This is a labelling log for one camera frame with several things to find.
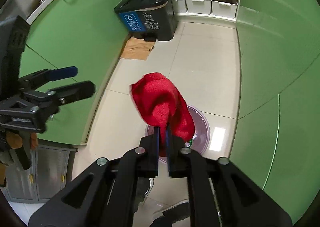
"cabinet handle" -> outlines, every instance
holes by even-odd
[[[192,0],[193,2],[204,2],[204,0]]]
[[[32,174],[29,175],[29,179],[30,179],[30,182],[33,184],[33,175]]]
[[[219,4],[221,4],[221,5],[227,5],[227,6],[231,6],[231,4],[230,4],[230,3],[225,3],[225,2],[219,2]]]

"white shelf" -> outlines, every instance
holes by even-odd
[[[229,22],[236,22],[235,18],[228,18],[228,17],[223,17],[223,16],[217,16],[214,15],[213,13],[211,14],[197,14],[197,13],[189,13],[188,11],[186,13],[176,13],[177,16],[190,16],[190,17],[203,17],[203,18],[212,18],[212,19],[220,19],[224,21],[229,21]]]

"green cabinet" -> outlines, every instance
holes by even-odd
[[[320,58],[280,94],[278,145],[265,188],[295,223],[320,188]]]
[[[21,58],[20,76],[43,69],[55,69],[55,67],[26,47]],[[53,81],[38,90],[46,92],[50,88],[72,83],[75,81],[70,78]],[[53,142],[79,145],[85,134],[84,129],[94,98],[95,96],[60,107],[60,112],[54,115],[53,120],[47,122],[47,131],[39,134],[38,137]]]
[[[278,129],[278,98],[240,119],[231,161],[263,188],[272,163]]]
[[[32,23],[27,45],[34,51],[24,54],[21,75],[76,66],[78,75],[73,79],[51,82],[39,90],[90,80],[97,92],[90,99],[61,107],[40,138],[74,145],[86,141],[94,111],[128,35],[113,11],[120,1],[53,0]]]
[[[283,91],[318,55],[319,12],[316,0],[240,0],[239,118]]]
[[[58,68],[78,67],[75,80],[99,89],[128,34],[113,12],[120,1],[54,0],[32,23],[27,45]]]

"red cloth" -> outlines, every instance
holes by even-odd
[[[190,141],[195,125],[187,104],[173,83],[161,73],[149,73],[131,85],[133,100],[143,120],[160,127],[159,155],[165,156],[165,130],[170,124],[173,135]]]

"trash bin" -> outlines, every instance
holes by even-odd
[[[169,41],[177,28],[171,0],[122,0],[114,11],[138,39]]]

